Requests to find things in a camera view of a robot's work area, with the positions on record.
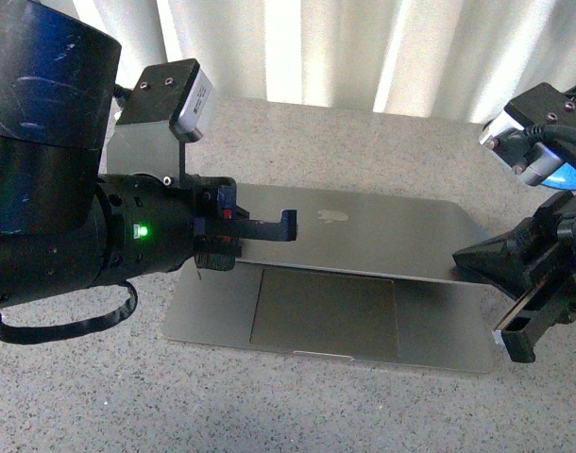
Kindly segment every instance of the laptop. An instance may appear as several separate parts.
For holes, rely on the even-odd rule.
[[[298,210],[292,243],[244,241],[230,272],[183,267],[170,339],[276,353],[488,372],[484,288],[451,254],[487,238],[456,204],[371,193],[238,187],[252,218]]]

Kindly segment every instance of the white curtain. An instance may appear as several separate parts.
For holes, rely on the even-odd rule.
[[[483,122],[576,84],[576,0],[43,0],[123,45],[118,82],[196,58],[223,95]]]

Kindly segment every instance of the blue plastic part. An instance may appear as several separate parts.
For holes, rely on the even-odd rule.
[[[576,189],[576,171],[566,163],[552,175],[547,177],[542,183],[544,186],[553,187],[554,189],[563,189],[566,191],[575,191]]]

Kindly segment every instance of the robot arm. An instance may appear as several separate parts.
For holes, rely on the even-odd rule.
[[[188,175],[186,143],[202,137],[212,85],[196,60],[146,68],[114,85],[120,44],[27,0],[0,0],[0,310],[100,285],[129,300],[92,320],[10,327],[37,344],[112,327],[137,305],[129,278],[198,267],[230,270],[240,239],[293,241],[296,212],[249,220],[229,177]],[[124,110],[98,175],[110,102]]]
[[[509,102],[481,142],[530,185],[564,163],[576,170],[576,91],[532,88]],[[454,259],[517,301],[494,335],[513,361],[535,361],[534,345],[546,330],[576,319],[576,193],[555,194],[511,232]]]

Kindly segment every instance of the granite countertop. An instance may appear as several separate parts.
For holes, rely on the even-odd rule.
[[[552,191],[518,182],[477,144],[480,129],[223,99],[208,136],[188,147],[188,170],[446,199],[498,234]],[[323,361],[164,340],[177,277],[134,279],[140,307],[107,332],[0,344],[0,452],[576,451],[576,323],[551,328],[534,364],[511,363],[495,346],[487,375]],[[67,322],[124,298],[93,289],[6,316],[19,325]],[[487,288],[488,329],[510,305]]]

